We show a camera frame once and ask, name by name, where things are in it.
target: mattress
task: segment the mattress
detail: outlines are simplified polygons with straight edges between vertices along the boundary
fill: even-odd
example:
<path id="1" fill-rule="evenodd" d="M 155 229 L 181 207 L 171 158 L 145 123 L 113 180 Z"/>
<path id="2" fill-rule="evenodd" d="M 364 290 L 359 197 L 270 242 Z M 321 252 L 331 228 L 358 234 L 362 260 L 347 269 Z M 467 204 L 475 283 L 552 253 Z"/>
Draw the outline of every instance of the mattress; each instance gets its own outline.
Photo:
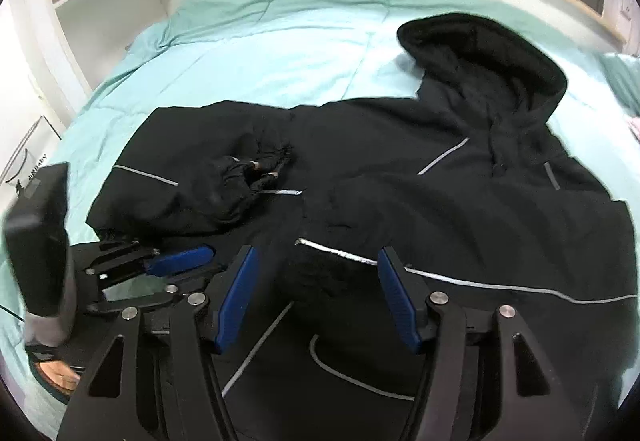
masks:
<path id="1" fill-rule="evenodd" d="M 222 100 L 290 108 L 413 97 L 422 71 L 398 45 L 396 29 L 407 20 L 453 11 L 500 21 L 558 63 L 568 91 L 548 125 L 613 199 L 627 202 L 638 230 L 640 147 L 626 126 L 602 57 L 579 49 L 537 18 L 491 0 L 185 0 L 172 17 L 138 36 L 52 158 L 70 164 L 66 228 L 71 243 L 97 240 L 84 223 L 89 207 L 122 148 L 155 108 Z M 110 296 L 162 286 L 161 280 L 141 278 L 113 288 Z M 4 253 L 0 303 L 24 314 Z M 24 391 L 24 409 L 54 438 L 64 406 L 34 380 L 21 342 L 20 324 L 0 313 L 0 352 Z M 638 370 L 621 375 L 623 396 Z"/>

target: black hood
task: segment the black hood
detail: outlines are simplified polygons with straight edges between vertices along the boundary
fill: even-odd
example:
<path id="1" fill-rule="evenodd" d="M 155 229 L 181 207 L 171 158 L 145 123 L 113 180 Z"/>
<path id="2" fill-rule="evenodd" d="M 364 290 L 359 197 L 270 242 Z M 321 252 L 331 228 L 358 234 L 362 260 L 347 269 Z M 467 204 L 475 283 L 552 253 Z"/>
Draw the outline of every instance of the black hood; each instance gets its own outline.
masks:
<path id="1" fill-rule="evenodd" d="M 398 28 L 398 40 L 425 70 L 418 97 L 443 103 L 443 112 L 475 127 L 498 121 L 520 133 L 544 125 L 566 90 L 564 73 L 548 56 L 487 18 L 413 20 Z"/>

